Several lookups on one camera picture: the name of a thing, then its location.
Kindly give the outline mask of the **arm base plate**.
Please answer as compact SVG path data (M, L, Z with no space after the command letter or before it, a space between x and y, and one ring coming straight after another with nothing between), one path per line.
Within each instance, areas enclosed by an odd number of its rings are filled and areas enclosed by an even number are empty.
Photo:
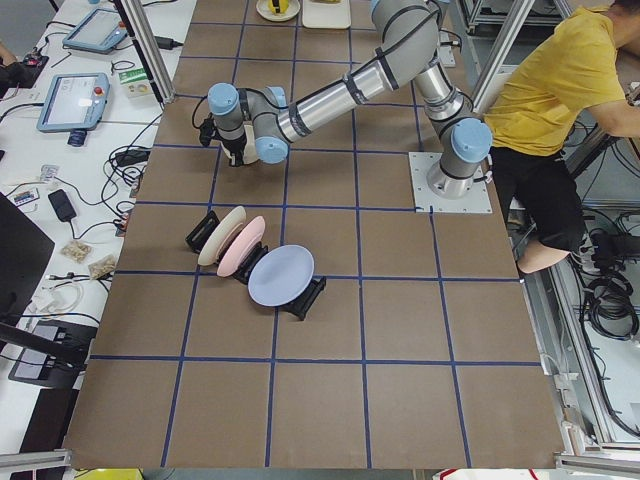
M417 213L491 214L488 184L482 166L466 179L447 177L440 152L409 152L409 170Z

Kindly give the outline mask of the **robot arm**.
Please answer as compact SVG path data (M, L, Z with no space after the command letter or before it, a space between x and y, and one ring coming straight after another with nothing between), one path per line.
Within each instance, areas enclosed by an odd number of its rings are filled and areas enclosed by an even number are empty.
M473 116L471 101L440 62L442 7L435 1L374 1L370 13L382 40L374 56L298 101L286 101L280 87L213 85L204 98L210 113L197 127L200 143L219 141L231 166L242 166L248 143L245 126L250 124L257 157L279 163L294 142L385 91L414 83L443 147L427 174L428 186L442 198L464 196L489 154L492 133Z

